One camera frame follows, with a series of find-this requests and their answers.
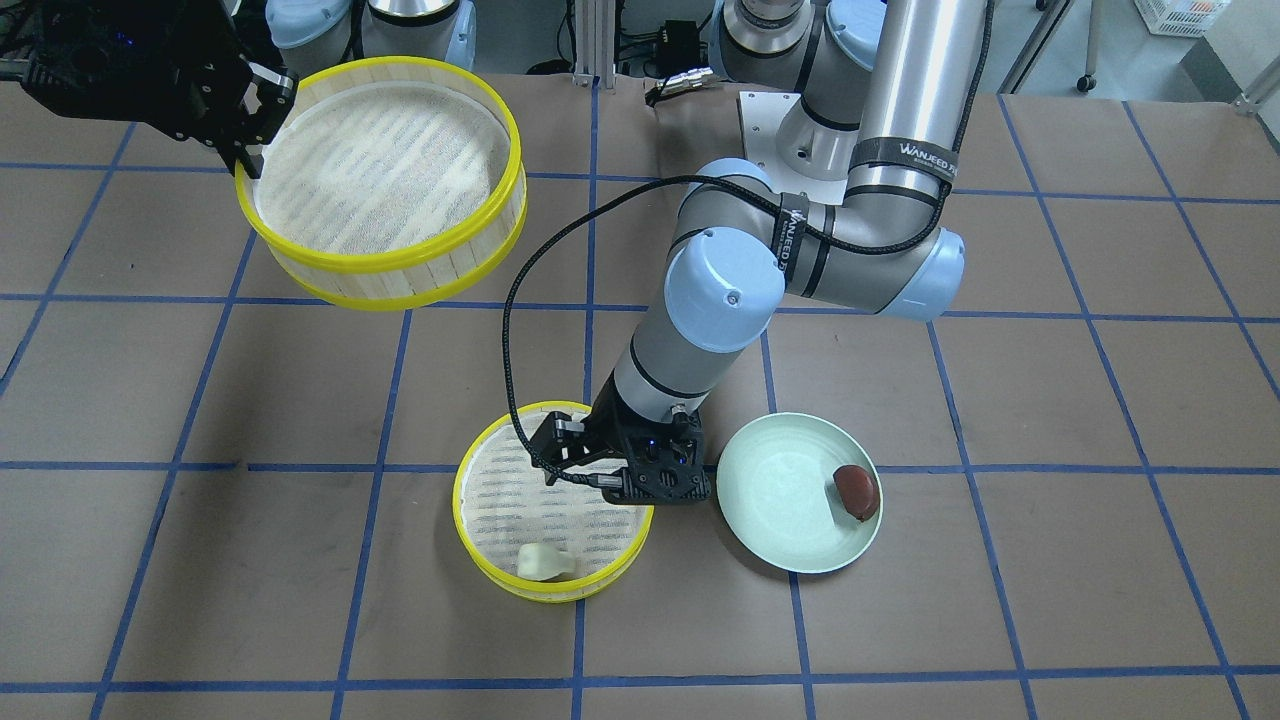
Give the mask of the light green plate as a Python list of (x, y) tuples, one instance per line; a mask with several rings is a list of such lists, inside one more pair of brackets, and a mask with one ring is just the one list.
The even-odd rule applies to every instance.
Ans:
[[(882, 503), (869, 521), (845, 512), (832, 480), (847, 464), (870, 470)], [(879, 474), (842, 428), (804, 413), (776, 413), (739, 429), (719, 456), (719, 509), (737, 539), (787, 571), (822, 574), (846, 568), (877, 538), (884, 515)]]

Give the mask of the yellow top steamer layer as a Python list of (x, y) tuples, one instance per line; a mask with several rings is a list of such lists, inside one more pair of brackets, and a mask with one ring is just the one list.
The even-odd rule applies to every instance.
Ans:
[(285, 274), (362, 311), (452, 297), (522, 234), (527, 177), (506, 100), (476, 74), (416, 56), (319, 72), (236, 195)]

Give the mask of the yellow steamer layer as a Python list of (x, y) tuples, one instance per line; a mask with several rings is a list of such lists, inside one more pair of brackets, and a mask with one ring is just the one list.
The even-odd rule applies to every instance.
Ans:
[(452, 297), (522, 234), (527, 177), (506, 100), (476, 74), (416, 56), (319, 72), (236, 195), (285, 274), (362, 311)]
[[(653, 506), (608, 503), (590, 487), (544, 484), (502, 413), (470, 445), (454, 474), (451, 511), (456, 532), (485, 577), (525, 600), (566, 603), (596, 594), (639, 557), (652, 529)], [(545, 542), (579, 561), (572, 577), (529, 582), (516, 577), (516, 555)]]

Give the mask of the yellow bottom steamer layer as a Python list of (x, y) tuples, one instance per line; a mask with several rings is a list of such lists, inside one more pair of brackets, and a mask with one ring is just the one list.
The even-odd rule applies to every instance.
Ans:
[[(590, 487), (544, 484), (502, 413), (470, 445), (454, 474), (451, 511), (456, 532), (485, 577), (525, 600), (566, 603), (596, 594), (639, 557), (652, 529), (653, 506), (608, 503)], [(516, 555), (545, 542), (579, 561), (572, 577), (529, 582), (516, 577)]]

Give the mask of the aluminium frame post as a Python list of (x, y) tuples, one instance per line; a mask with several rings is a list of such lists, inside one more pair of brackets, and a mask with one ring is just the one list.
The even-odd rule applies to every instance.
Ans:
[(612, 92), (616, 85), (617, 1), (572, 1), (573, 69), (577, 86)]

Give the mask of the brown bun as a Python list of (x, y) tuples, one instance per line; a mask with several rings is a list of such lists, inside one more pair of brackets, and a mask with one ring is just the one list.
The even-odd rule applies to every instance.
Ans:
[(833, 471), (832, 480), (845, 512), (851, 518), (869, 521), (881, 510), (881, 486), (867, 468), (842, 465)]

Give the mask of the white bun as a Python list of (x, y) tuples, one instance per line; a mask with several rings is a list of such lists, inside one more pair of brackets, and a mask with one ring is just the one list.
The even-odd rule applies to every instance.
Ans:
[(552, 543), (536, 542), (518, 547), (516, 577), (529, 582), (556, 582), (577, 571), (577, 559)]

